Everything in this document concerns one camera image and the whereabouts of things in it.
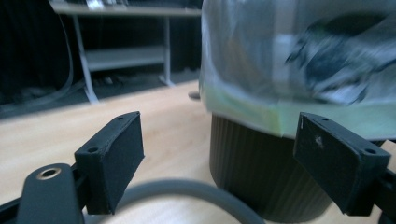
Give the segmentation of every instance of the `ribbed surface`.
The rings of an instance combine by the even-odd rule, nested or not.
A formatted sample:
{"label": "ribbed surface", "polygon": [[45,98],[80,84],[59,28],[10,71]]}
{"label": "ribbed surface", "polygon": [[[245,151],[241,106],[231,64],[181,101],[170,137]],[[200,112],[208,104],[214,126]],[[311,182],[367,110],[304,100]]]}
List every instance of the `ribbed surface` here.
{"label": "ribbed surface", "polygon": [[263,218],[304,222],[321,215],[331,199],[292,156],[294,141],[212,118],[210,171]]}

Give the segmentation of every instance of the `floor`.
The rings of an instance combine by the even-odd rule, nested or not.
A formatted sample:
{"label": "floor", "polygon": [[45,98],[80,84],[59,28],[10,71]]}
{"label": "floor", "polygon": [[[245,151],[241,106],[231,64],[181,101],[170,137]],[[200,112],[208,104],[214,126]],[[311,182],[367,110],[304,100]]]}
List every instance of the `floor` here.
{"label": "floor", "polygon": [[[196,80],[199,73],[199,70],[191,71],[189,69],[181,72],[173,72],[172,81],[177,85]],[[117,70],[93,77],[92,84],[98,99],[101,100],[131,92],[163,87],[164,85],[158,78],[160,74],[155,71],[130,74],[128,70]],[[43,110],[88,103],[89,101],[83,87],[84,82],[81,80],[60,96],[51,95],[28,100],[25,103],[0,105],[0,119],[16,118],[17,116],[28,115]]]}

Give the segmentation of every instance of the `black ribbed container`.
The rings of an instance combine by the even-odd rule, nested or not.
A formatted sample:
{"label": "black ribbed container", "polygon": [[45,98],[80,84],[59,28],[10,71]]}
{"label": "black ribbed container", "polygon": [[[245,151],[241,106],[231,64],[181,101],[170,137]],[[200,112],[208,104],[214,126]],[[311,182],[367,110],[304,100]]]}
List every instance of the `black ribbed container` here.
{"label": "black ribbed container", "polygon": [[219,188],[264,219],[305,222],[332,200],[293,158],[294,140],[274,137],[212,116],[210,171]]}

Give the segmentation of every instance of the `screw hole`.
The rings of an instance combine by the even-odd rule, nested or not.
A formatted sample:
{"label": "screw hole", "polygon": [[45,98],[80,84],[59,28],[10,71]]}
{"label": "screw hole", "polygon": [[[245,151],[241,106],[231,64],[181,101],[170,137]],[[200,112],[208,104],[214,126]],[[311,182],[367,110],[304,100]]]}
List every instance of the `screw hole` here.
{"label": "screw hole", "polygon": [[93,153],[93,152],[96,152],[97,150],[98,150],[97,147],[91,147],[91,148],[88,149],[88,152],[89,153]]}
{"label": "screw hole", "polygon": [[37,179],[39,180],[47,180],[47,179],[51,179],[53,177],[55,177],[56,175],[61,173],[61,168],[49,168],[43,172],[41,172],[40,174],[37,175]]}
{"label": "screw hole", "polygon": [[370,153],[370,154],[376,154],[376,151],[374,149],[366,148],[364,151]]}

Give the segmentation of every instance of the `plastic bag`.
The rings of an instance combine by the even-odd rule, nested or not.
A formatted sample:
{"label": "plastic bag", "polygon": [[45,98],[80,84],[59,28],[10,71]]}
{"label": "plastic bag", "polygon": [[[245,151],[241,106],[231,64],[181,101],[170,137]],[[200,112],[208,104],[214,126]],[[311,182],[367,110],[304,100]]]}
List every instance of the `plastic bag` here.
{"label": "plastic bag", "polygon": [[204,1],[204,103],[278,136],[304,111],[395,138],[395,12],[392,0]]}

